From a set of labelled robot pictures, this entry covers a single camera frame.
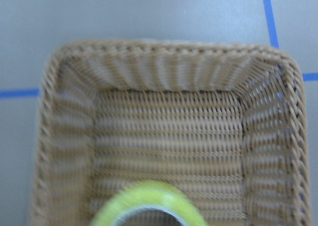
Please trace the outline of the yellow tape roll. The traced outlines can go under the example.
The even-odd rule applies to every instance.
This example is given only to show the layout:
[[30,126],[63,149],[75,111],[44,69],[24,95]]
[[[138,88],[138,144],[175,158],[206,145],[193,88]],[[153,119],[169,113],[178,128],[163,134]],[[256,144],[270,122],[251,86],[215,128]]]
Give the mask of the yellow tape roll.
[[183,226],[206,226],[207,223],[189,198],[176,187],[161,181],[134,183],[104,204],[92,219],[91,226],[118,226],[125,219],[147,210],[173,216]]

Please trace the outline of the brown wicker basket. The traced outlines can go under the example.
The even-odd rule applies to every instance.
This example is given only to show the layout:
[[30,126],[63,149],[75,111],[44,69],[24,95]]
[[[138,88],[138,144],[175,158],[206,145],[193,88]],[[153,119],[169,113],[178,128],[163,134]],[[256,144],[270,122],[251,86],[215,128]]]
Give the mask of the brown wicker basket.
[[43,79],[29,225],[87,226],[158,180],[210,226],[310,226],[305,96],[269,46],[67,44]]

